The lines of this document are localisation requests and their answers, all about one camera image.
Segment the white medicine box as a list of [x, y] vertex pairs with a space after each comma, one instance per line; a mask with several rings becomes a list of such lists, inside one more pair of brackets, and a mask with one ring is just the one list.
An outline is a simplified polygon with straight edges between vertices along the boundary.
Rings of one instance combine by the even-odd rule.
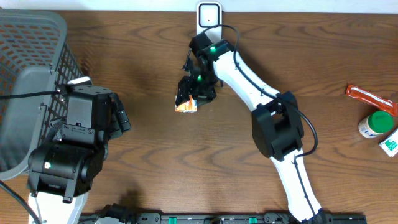
[[389, 156], [397, 154], [397, 135], [398, 130], [393, 131], [385, 140], [379, 143], [379, 147]]

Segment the orange Top chocolate bar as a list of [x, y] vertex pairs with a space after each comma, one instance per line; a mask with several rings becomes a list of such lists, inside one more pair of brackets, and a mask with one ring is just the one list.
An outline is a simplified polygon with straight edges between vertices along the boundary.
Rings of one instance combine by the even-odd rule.
[[381, 96], [377, 96], [374, 93], [364, 90], [356, 85], [349, 84], [346, 88], [346, 95], [369, 105], [375, 106], [378, 109], [389, 113], [391, 116], [397, 116], [397, 103], [382, 98]]

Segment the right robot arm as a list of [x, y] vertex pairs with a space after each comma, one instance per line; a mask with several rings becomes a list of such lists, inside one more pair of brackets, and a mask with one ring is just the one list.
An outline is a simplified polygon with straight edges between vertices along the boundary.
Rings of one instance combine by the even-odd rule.
[[227, 40], [217, 42], [204, 33], [189, 43], [188, 75], [178, 83], [177, 108], [209, 103], [216, 97], [215, 84], [226, 83], [251, 112], [252, 138], [260, 153], [274, 164], [288, 200], [290, 214], [301, 223], [321, 223], [323, 210], [317, 201], [303, 158], [303, 122], [294, 95], [280, 93], [263, 82], [242, 60]]

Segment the small orange box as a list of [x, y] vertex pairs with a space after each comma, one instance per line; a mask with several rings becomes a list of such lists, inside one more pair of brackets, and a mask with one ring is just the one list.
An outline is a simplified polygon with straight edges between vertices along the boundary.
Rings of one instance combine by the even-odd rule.
[[192, 95], [189, 95], [189, 100], [187, 102], [175, 106], [175, 112], [179, 113], [195, 113], [197, 109], [197, 101], [193, 99]]

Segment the green-capped white bottle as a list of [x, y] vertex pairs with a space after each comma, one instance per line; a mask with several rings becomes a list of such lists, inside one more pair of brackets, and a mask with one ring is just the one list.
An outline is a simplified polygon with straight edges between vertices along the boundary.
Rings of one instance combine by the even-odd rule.
[[367, 116], [358, 124], [358, 130], [365, 138], [375, 138], [387, 133], [393, 128], [394, 120], [385, 111], [377, 111]]

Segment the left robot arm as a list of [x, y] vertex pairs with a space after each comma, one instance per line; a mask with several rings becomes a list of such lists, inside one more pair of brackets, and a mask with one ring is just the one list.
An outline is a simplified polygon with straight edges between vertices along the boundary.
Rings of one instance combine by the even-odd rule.
[[117, 93], [93, 85], [62, 85], [67, 115], [28, 160], [31, 223], [78, 223], [108, 143], [131, 129]]

